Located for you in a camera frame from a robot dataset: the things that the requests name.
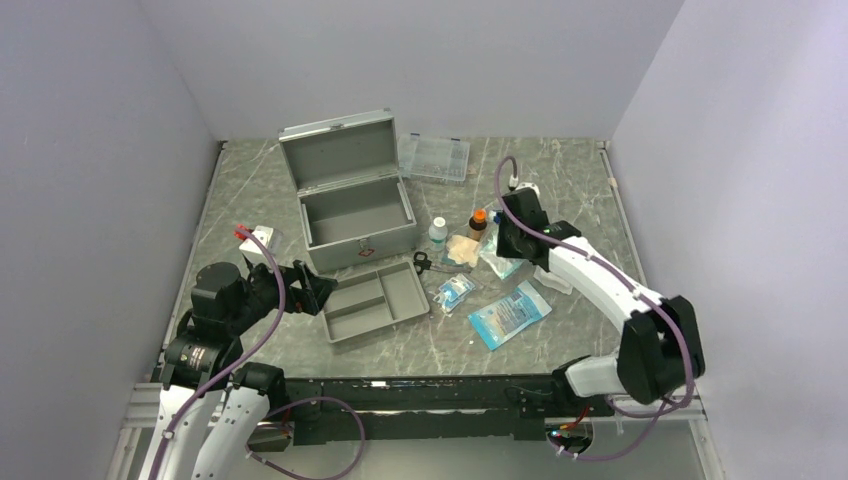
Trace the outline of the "white gauze packet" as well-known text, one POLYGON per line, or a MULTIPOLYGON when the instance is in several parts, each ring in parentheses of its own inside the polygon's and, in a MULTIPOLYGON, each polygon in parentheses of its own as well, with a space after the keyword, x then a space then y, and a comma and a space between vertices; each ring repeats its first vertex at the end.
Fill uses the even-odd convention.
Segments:
POLYGON ((551 272, 545 271, 540 266, 535 267, 533 278, 541 285, 565 295, 570 295, 573 292, 573 286, 569 282, 551 272))

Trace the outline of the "white disinfectant bottle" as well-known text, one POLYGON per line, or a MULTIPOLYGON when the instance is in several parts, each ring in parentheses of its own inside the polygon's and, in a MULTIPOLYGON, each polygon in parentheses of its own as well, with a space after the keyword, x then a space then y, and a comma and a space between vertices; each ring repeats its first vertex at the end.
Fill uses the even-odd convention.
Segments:
POLYGON ((428 229, 430 248, 433 251, 442 251, 447 242, 448 229, 443 217, 435 217, 428 229))

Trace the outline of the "alcohol wipes zip bag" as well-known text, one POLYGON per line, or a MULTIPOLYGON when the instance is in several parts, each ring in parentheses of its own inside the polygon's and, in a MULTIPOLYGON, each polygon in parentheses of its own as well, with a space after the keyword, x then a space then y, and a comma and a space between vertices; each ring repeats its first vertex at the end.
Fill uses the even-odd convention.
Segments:
POLYGON ((475 289, 476 283, 469 276, 458 273, 438 287, 433 301, 443 313, 451 314, 475 289))

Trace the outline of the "teal patterned plaster bag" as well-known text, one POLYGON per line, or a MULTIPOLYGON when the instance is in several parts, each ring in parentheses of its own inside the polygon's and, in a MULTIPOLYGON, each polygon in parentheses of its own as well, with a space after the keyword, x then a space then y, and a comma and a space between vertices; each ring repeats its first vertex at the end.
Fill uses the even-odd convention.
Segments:
POLYGON ((481 248, 478 257, 492 269, 500 280, 506 280, 525 264, 523 259, 503 258, 497 255, 498 241, 490 238, 481 248))

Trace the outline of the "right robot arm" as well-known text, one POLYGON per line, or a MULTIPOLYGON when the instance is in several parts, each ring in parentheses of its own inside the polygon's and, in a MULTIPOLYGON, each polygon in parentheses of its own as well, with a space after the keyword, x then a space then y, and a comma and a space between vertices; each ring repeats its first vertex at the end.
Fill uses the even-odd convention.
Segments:
POLYGON ((617 349, 584 356, 553 372, 551 401, 574 415, 590 397, 628 395, 641 404, 692 389, 706 370, 696 313, 683 296, 665 297, 612 265, 566 221, 553 222, 528 186, 502 198, 497 254, 535 266, 537 280, 580 292, 620 335, 617 349))

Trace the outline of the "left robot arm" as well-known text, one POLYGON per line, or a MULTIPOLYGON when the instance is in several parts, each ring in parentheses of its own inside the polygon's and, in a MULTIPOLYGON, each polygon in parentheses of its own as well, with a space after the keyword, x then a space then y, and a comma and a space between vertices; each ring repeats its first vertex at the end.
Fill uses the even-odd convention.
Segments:
POLYGON ((295 261, 248 276, 231 263, 200 270, 192 307, 164 352, 162 388, 143 479, 224 479, 258 423, 287 406, 282 369, 249 362, 241 335, 277 313, 321 313, 338 282, 295 261))

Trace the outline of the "brown bottle orange cap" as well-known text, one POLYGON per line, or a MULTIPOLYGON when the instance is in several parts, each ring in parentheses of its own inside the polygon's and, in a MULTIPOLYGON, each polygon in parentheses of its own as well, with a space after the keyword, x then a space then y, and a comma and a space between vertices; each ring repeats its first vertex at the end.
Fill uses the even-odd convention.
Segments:
POLYGON ((468 228, 469 238, 479 242, 487 229, 487 212, 484 209, 475 210, 469 218, 468 228))

